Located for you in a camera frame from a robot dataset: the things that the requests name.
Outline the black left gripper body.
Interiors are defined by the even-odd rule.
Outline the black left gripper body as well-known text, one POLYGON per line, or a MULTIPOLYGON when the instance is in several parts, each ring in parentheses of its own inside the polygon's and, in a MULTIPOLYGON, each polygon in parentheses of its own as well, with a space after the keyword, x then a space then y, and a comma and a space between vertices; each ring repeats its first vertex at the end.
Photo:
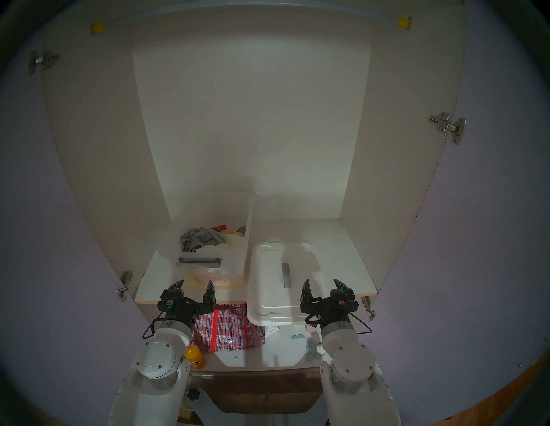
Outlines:
POLYGON ((202 302, 196 302, 185 296, 169 296, 164 301, 164 321, 176 321, 185 324, 190 329, 201 315, 214 312, 215 306, 208 306, 202 302))

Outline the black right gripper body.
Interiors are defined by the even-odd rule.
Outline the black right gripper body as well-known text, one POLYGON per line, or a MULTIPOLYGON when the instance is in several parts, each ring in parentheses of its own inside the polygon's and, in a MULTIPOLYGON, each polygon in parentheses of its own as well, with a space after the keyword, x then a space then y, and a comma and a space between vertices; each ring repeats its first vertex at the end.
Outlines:
POLYGON ((321 299, 318 297, 313 298, 313 303, 305 306, 302 305, 301 300, 301 313, 306 314, 305 324, 314 328, 320 326, 321 329, 324 329, 332 323, 343 327, 346 323, 351 322, 349 314, 352 312, 352 300, 333 300, 329 297, 321 299))

